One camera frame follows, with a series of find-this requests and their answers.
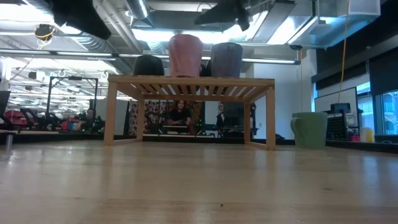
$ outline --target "table leg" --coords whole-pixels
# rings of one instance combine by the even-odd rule
[[[142,140],[144,135],[145,100],[138,101],[137,139]]]
[[[244,103],[244,142],[250,142],[250,102]]]
[[[266,100],[267,149],[275,150],[275,90],[273,88],[268,88]]]
[[[108,95],[106,97],[105,146],[112,146],[113,144],[117,92],[118,84],[109,82]]]

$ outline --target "green mug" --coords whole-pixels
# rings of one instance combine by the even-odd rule
[[[328,127],[328,115],[326,113],[294,113],[290,127],[298,148],[325,148]]]

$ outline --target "small wooden table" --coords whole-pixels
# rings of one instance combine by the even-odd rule
[[[232,101],[244,103],[244,142],[275,149],[275,80],[268,78],[172,78],[148,75],[110,75],[104,143],[106,146],[142,141],[145,100]],[[116,95],[120,91],[138,101],[137,139],[114,141]],[[251,142],[250,106],[266,96],[267,145]]]

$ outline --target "wooden floor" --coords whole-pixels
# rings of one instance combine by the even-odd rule
[[[398,223],[398,157],[101,141],[0,159],[1,224]]]

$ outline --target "wooden table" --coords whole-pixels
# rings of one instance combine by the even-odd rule
[[[147,75],[110,75],[104,143],[106,146],[142,141],[145,100],[228,101],[244,103],[244,142],[275,149],[275,80],[268,78],[172,78]],[[138,101],[137,139],[114,141],[116,95],[120,91]],[[250,105],[266,96],[267,145],[251,142]]]

